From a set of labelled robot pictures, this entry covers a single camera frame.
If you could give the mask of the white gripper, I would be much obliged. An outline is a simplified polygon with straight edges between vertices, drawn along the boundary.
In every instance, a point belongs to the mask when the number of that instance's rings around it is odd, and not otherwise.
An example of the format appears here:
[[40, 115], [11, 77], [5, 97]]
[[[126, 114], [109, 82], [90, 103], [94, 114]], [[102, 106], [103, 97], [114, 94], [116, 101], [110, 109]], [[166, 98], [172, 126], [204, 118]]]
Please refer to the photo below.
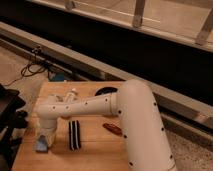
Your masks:
[[55, 141], [57, 130], [57, 121], [55, 119], [40, 119], [37, 126], [37, 136], [43, 135], [47, 145], [51, 147]]

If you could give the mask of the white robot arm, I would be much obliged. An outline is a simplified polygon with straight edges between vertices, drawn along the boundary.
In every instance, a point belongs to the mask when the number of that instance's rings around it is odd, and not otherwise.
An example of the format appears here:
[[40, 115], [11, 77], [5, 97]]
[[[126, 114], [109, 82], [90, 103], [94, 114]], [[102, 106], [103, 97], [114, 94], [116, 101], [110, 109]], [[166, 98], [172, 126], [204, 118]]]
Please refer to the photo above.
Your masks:
[[49, 96], [37, 108], [43, 135], [56, 131], [57, 119], [72, 115], [118, 116], [132, 171], [177, 171], [157, 102], [150, 87], [132, 79], [114, 93], [68, 102]]

